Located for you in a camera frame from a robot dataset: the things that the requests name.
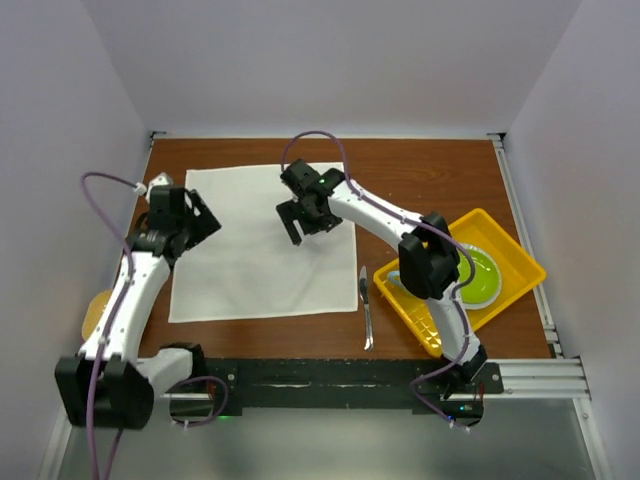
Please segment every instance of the white cloth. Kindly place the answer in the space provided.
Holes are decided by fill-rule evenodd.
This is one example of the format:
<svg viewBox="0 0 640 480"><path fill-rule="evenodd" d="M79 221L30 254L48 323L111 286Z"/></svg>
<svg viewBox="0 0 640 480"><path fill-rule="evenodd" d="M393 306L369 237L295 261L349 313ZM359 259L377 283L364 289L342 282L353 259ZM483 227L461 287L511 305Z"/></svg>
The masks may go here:
<svg viewBox="0 0 640 480"><path fill-rule="evenodd" d="M337 163L312 165L320 173ZM276 205L279 165L187 171L222 229L176 263L169 322L350 312L358 306L355 227L291 243Z"/></svg>

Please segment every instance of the silver butter knife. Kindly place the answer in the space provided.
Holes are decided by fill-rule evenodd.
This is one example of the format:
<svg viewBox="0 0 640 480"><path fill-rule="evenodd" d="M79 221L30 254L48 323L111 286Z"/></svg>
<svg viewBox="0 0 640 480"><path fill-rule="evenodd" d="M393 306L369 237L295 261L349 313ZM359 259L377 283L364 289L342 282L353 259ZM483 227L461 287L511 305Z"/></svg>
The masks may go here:
<svg viewBox="0 0 640 480"><path fill-rule="evenodd" d="M360 291L360 299L364 304L364 320L365 320L365 342L364 349L367 352L373 350L373 328L371 327L371 310L369 309L369 294L367 292L367 267L360 269L360 278L358 280L358 290Z"/></svg>

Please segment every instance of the yellow tray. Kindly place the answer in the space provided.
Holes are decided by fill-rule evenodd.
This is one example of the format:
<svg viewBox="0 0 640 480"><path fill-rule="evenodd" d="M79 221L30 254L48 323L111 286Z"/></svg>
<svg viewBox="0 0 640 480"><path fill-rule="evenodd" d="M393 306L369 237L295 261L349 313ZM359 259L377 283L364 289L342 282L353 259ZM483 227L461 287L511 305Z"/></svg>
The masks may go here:
<svg viewBox="0 0 640 480"><path fill-rule="evenodd" d="M502 290L486 308L468 310L474 331L541 283L547 272L481 208L476 208L449 226L451 235L487 252L502 274ZM387 281L387 274L398 269L398 259L380 268L373 281L413 332L429 355L442 355L440 337L424 300Z"/></svg>

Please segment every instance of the brown wooden tabletop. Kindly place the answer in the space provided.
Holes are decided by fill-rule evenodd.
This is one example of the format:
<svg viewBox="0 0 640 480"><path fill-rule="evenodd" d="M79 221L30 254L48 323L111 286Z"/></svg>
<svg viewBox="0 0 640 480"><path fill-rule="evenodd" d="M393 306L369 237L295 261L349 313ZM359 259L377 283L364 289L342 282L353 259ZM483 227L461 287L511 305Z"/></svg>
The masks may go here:
<svg viewBox="0 0 640 480"><path fill-rule="evenodd" d="M286 142L281 139L157 140L145 183L161 172L167 172L176 183L184 184L187 169L279 163ZM353 177L376 195L412 211L427 214L435 210L449 223L481 207L512 237L518 238L491 142L347 139L344 145ZM336 147L324 139L301 140L290 152L289 160L296 158L339 160ZM146 202L139 201L134 218L145 209ZM394 252L382 240L359 227L356 230L359 266L366 265L373 273L394 258ZM166 283L151 312L140 346L141 356L155 355L164 344L185 341L199 343L209 357L428 357L373 282L369 297L375 349L371 353L363 350L361 305L357 312L351 313L168 323L171 283L171 280ZM532 293L485 325L478 336L493 358L549 357Z"/></svg>

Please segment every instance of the wall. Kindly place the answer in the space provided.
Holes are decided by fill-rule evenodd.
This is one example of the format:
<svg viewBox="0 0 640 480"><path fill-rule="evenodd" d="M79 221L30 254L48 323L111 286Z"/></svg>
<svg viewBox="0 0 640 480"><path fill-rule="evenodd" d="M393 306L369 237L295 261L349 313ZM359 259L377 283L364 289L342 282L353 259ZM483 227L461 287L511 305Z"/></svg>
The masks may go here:
<svg viewBox="0 0 640 480"><path fill-rule="evenodd" d="M84 0L147 126L506 131L579 0Z"/></svg>
<svg viewBox="0 0 640 480"><path fill-rule="evenodd" d="M640 4L584 0L507 135L560 339L620 478L640 467Z"/></svg>
<svg viewBox="0 0 640 480"><path fill-rule="evenodd" d="M54 365L113 279L118 249L79 177L139 177L144 132L79 0L0 2L1 478L38 474L60 407ZM95 187L124 226L132 196Z"/></svg>

